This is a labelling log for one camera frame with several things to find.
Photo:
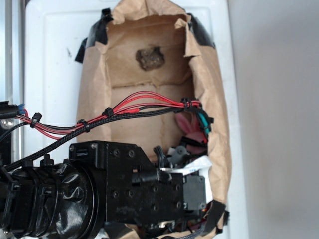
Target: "screw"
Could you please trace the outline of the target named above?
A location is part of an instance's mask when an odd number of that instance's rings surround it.
[[[129,190],[129,196],[132,198],[134,195],[134,192],[132,190]]]
[[[76,190],[76,192],[75,192],[75,199],[76,199],[77,201],[80,201],[80,200],[83,199],[83,197],[84,197],[84,192],[83,192],[83,190],[82,190],[81,188],[79,188],[78,190]]]
[[[96,143],[93,143],[93,144],[90,145],[90,147],[91,147],[91,149],[96,149],[97,145],[96,145]]]
[[[206,204],[205,204],[205,203],[201,203],[201,204],[199,204],[199,208],[200,208],[200,209],[204,209],[204,208],[206,208]]]
[[[120,151],[118,149],[114,149],[113,156],[119,157],[120,156]]]
[[[153,210],[153,211],[157,211],[158,209],[159,209],[159,208],[158,208],[158,206],[157,206],[156,204],[153,204],[153,205],[152,205],[152,210]]]
[[[129,158],[134,158],[134,156],[135,156],[135,152],[134,152],[133,150],[130,150],[130,151],[128,152],[128,157],[129,157]]]
[[[181,202],[177,202],[176,203],[176,208],[180,208],[181,207]]]
[[[119,192],[118,191],[113,191],[113,193],[112,193],[112,197],[113,198],[118,198],[119,197]]]
[[[1,120],[0,125],[4,130],[9,130],[13,127],[13,120],[11,119]]]
[[[176,191],[179,191],[179,190],[180,190],[180,185],[179,185],[179,184],[177,184],[177,185],[175,186],[175,190],[176,190]]]

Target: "wire bundle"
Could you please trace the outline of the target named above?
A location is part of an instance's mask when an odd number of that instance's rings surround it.
[[[158,102],[155,103],[138,103],[132,104],[134,101],[139,99],[155,99]],[[161,108],[159,110],[153,111],[143,111],[145,109],[152,109],[152,108]],[[54,149],[58,148],[59,146],[63,145],[67,141],[79,136],[82,133],[89,132],[91,129],[98,127],[100,125],[110,123],[113,121],[124,120],[124,119],[131,119],[131,118],[139,118],[139,117],[149,117],[149,116],[156,116],[161,114],[166,114],[169,112],[181,112],[181,111],[190,111],[199,115],[199,119],[203,118],[200,121],[200,124],[208,127],[208,122],[211,122],[211,119],[207,113],[201,108],[201,102],[199,100],[189,100],[189,99],[182,99],[181,102],[177,102],[171,100],[167,97],[164,97],[160,94],[149,92],[149,91],[140,91],[133,93],[118,103],[114,108],[106,108],[105,111],[91,119],[89,121],[79,121],[77,125],[73,127],[56,127],[46,124],[41,124],[38,120],[34,121],[34,117],[31,119],[28,117],[28,112],[26,109],[25,115],[18,115],[16,118],[19,120],[24,121],[22,124],[18,124],[20,126],[24,126],[29,124],[33,126],[36,130],[41,132],[47,137],[52,139],[56,139],[57,141],[51,144],[50,146],[40,150],[37,153],[34,153],[24,159],[21,159],[17,162],[12,164],[6,165],[5,168],[7,171],[12,171],[21,167],[22,163],[27,160],[36,160],[45,154],[53,151]],[[56,137],[54,135],[65,135],[64,137]]]

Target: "gray wall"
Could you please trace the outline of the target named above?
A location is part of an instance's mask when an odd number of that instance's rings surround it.
[[[250,238],[319,238],[319,1],[229,10]]]

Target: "brown paper bag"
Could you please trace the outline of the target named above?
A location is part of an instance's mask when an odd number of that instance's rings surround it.
[[[131,93],[147,90],[180,101],[199,98],[215,118],[209,134],[208,156],[213,163],[210,185],[214,200],[226,203],[231,176],[229,129],[223,83],[216,50],[198,44],[189,29],[191,16],[168,0],[122,0],[107,24],[107,44],[95,42],[85,51],[78,119],[92,119]],[[136,52],[160,47],[165,63],[145,71]],[[177,146],[183,132],[174,114],[113,122],[78,137],[78,141],[103,140],[133,143],[151,160],[153,148]],[[217,225],[223,227],[223,217]],[[174,234],[175,237],[188,234]],[[203,238],[212,238],[216,229]]]

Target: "black zip tie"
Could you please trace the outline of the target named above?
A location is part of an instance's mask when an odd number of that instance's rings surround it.
[[[84,125],[85,131],[86,131],[87,133],[91,131],[91,128],[90,128],[89,124],[88,124],[84,119],[80,119],[80,120],[78,121],[78,124],[79,124],[79,123],[81,123],[81,124]]]
[[[192,98],[192,101],[199,101],[199,108],[203,108],[203,104],[201,103],[201,101],[199,100],[199,98]]]
[[[189,98],[182,98],[181,99],[181,102],[184,103],[184,110],[188,109],[188,108],[191,108],[193,106],[193,103],[192,101],[189,99]]]
[[[39,112],[36,112],[36,113],[33,115],[33,117],[32,117],[32,122],[31,122],[31,124],[30,124],[30,127],[31,127],[31,128],[34,128],[35,125],[36,125],[38,122],[40,122],[41,118],[42,118],[42,114],[39,113]]]
[[[110,116],[114,115],[114,111],[113,111],[113,109],[112,109],[111,107],[107,107],[107,108],[103,111],[102,114],[103,114],[103,115],[106,115],[107,117],[110,117]]]

